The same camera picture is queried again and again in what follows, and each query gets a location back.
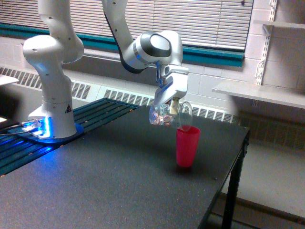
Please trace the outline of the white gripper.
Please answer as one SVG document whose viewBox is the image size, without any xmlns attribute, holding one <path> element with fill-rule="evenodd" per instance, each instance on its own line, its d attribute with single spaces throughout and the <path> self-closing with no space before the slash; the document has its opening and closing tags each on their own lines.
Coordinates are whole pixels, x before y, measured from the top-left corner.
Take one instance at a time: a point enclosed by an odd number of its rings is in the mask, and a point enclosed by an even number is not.
<svg viewBox="0 0 305 229">
<path fill-rule="evenodd" d="M 157 83 L 159 88 L 154 95 L 154 105 L 170 102 L 170 114 L 177 115 L 180 111 L 179 99 L 188 89 L 189 69 L 183 66 L 164 64 L 157 67 Z"/>
</svg>

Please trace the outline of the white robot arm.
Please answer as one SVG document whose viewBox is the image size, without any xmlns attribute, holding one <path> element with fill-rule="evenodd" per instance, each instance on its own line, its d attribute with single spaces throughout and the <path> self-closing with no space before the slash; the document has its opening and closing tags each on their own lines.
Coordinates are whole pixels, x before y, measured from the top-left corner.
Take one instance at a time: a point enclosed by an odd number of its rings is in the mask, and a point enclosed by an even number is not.
<svg viewBox="0 0 305 229">
<path fill-rule="evenodd" d="M 182 66 L 183 45 L 180 35 L 171 30 L 146 31 L 134 39 L 125 20 L 127 2 L 104 0 L 105 18 L 119 49 L 124 68 L 141 73 L 149 65 L 157 68 L 159 88 L 155 105 L 169 104 L 174 112 L 188 89 L 189 69 Z M 37 71 L 42 85 L 42 104 L 29 115 L 38 127 L 31 134 L 39 139 L 63 139 L 77 133 L 72 112 L 71 80 L 63 65 L 79 60 L 84 45 L 76 35 L 68 0 L 40 0 L 39 17 L 50 33 L 28 38 L 23 45 L 26 61 Z"/>
</svg>

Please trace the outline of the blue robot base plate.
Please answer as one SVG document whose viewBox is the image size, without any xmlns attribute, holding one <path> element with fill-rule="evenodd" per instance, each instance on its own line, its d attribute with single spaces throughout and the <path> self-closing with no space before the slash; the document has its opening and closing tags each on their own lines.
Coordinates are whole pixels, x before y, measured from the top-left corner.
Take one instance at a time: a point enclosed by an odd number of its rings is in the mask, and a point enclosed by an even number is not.
<svg viewBox="0 0 305 229">
<path fill-rule="evenodd" d="M 79 124 L 75 124 L 76 127 L 76 133 L 72 136 L 66 137 L 66 138 L 50 138 L 50 139 L 42 139 L 42 138 L 38 138 L 37 136 L 32 135 L 32 132 L 28 132 L 28 133 L 23 133 L 23 134 L 17 134 L 18 137 L 21 137 L 25 140 L 28 140 L 32 143 L 36 143 L 36 144 L 42 144 L 42 145 L 50 145 L 50 146 L 60 146 L 60 145 L 64 145 L 66 143 L 69 143 L 77 138 L 79 138 L 80 136 L 82 136 L 84 134 L 84 128 L 79 125 Z"/>
</svg>

